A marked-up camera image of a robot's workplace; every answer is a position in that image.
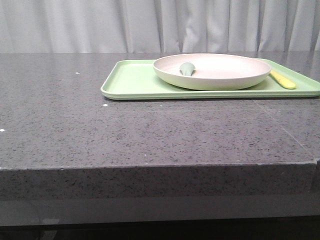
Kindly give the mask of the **white round plate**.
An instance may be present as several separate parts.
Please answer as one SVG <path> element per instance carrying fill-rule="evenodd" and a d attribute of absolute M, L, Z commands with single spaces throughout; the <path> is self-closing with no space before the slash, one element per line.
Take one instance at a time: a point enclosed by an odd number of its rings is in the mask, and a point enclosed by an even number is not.
<path fill-rule="evenodd" d="M 192 63 L 192 76 L 184 76 L 180 65 Z M 271 66 L 259 59 L 230 54 L 192 53 L 159 58 L 153 69 L 163 81 L 181 88 L 201 91 L 231 91 L 264 81 Z"/>

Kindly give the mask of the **yellow plastic fork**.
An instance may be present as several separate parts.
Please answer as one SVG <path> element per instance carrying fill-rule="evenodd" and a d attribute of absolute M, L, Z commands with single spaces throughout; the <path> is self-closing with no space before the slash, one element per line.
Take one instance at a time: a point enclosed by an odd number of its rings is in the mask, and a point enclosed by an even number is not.
<path fill-rule="evenodd" d="M 293 90 L 297 87 L 297 85 L 291 81 L 290 79 L 284 77 L 283 75 L 279 74 L 278 72 L 271 70 L 269 75 L 283 88 Z"/>

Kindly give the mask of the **light green serving tray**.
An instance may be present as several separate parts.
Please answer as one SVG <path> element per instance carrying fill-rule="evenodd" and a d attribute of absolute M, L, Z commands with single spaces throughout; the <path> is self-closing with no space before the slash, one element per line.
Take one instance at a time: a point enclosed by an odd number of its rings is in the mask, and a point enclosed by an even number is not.
<path fill-rule="evenodd" d="M 295 89 L 281 87 L 272 77 L 246 89 L 200 91 L 177 87 L 157 77 L 152 60 L 122 60 L 115 64 L 101 86 L 111 100 L 189 100 L 243 98 L 313 98 L 320 95 L 320 83 L 274 61 L 265 59 L 273 70 L 296 84 Z"/>

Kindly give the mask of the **light green spoon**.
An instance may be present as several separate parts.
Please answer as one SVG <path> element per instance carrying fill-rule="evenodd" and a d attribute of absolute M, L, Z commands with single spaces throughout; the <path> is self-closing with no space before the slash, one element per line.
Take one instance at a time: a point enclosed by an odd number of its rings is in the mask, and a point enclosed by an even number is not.
<path fill-rule="evenodd" d="M 191 62 L 184 62 L 180 65 L 179 71 L 183 76 L 192 76 L 196 67 Z"/>

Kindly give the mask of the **white pleated curtain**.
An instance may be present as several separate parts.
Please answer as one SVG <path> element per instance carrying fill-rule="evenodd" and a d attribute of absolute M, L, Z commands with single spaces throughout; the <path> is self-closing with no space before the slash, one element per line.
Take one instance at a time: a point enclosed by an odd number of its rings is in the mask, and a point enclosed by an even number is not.
<path fill-rule="evenodd" d="M 3 0 L 0 51 L 317 51 L 317 0 Z"/>

